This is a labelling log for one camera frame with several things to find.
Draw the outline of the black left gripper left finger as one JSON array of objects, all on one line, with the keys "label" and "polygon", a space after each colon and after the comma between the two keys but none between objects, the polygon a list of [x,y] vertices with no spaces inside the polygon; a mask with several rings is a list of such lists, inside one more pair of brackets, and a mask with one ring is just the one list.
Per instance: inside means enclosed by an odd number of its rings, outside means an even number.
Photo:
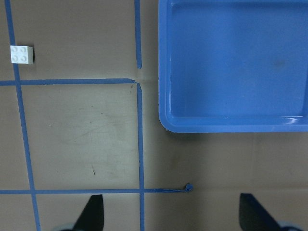
[{"label": "black left gripper left finger", "polygon": [[103,195],[92,195],[76,223],[73,231],[102,231],[104,228]]}]

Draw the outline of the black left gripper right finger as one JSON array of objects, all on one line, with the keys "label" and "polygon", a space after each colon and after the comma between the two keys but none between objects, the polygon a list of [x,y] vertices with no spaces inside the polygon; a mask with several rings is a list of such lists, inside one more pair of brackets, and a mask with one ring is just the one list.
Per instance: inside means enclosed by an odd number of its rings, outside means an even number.
[{"label": "black left gripper right finger", "polygon": [[243,231],[280,231],[278,222],[250,193],[241,193],[239,224]]}]

